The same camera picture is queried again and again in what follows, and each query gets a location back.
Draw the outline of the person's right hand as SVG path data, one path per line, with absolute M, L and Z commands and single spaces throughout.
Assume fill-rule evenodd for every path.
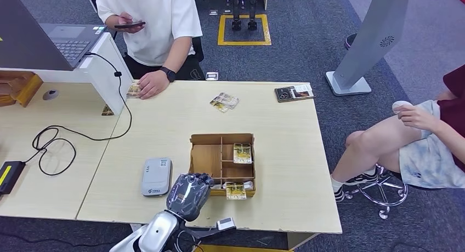
M 124 31 L 128 33 L 137 33 L 141 29 L 143 29 L 144 26 L 145 22 L 135 21 L 131 15 L 129 15 L 126 12 L 123 12 L 118 16 L 114 28 L 119 31 Z

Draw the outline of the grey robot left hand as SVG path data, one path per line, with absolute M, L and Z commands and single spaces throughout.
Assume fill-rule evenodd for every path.
M 180 174 L 167 196 L 167 209 L 185 221 L 196 220 L 213 183 L 214 180 L 206 173 Z

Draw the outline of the person's left hand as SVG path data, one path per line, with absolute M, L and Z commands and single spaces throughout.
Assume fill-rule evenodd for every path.
M 149 72 L 142 76 L 138 82 L 140 88 L 139 97 L 142 100 L 149 99 L 164 91 L 169 84 L 168 77 L 163 71 Z

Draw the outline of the person's hand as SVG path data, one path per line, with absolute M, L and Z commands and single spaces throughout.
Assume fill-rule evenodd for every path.
M 401 105 L 394 112 L 405 126 L 435 132 L 441 120 L 417 106 Z

